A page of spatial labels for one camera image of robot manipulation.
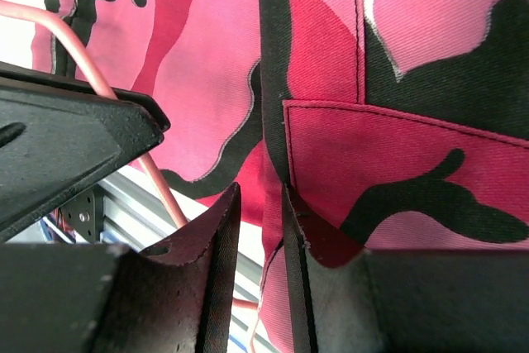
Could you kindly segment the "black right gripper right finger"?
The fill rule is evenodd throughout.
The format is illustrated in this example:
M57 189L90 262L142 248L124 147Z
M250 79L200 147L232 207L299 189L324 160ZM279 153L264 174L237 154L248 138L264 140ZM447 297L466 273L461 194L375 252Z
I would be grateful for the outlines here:
M282 190L296 352L525 352L524 250L366 250Z

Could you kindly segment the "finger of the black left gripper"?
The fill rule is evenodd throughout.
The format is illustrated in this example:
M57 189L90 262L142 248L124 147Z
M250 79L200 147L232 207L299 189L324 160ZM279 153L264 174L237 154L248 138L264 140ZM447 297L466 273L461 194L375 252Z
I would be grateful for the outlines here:
M159 145L170 122L122 89L1 64L1 240Z

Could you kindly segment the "pink camouflage trousers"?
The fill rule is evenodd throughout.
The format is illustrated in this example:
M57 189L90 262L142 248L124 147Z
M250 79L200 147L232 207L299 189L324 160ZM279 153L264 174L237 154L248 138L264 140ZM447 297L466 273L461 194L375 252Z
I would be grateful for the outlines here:
M369 249L528 247L528 0L44 0L171 121L152 155L262 231L293 351L281 190Z

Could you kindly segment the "pink wire hanger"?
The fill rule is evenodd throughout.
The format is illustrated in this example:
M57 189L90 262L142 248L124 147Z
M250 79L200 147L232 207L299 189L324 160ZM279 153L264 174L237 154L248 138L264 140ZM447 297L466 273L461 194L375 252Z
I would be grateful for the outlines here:
M81 40L60 18L39 8L6 0L1 1L1 15L32 21L48 29L73 57L97 95L110 99L117 97ZM204 319L201 321L196 352L226 352L231 310L234 307L251 311L257 308L254 302L233 297L241 192L238 188L229 188L228 192L231 194L228 209L223 211L219 227L207 246L211 259L203 300Z

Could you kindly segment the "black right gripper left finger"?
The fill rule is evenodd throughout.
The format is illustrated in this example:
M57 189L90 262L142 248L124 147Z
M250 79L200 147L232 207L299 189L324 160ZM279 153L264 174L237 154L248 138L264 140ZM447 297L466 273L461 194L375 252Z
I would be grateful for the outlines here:
M241 189L142 251L108 244L1 247L4 352L224 352Z

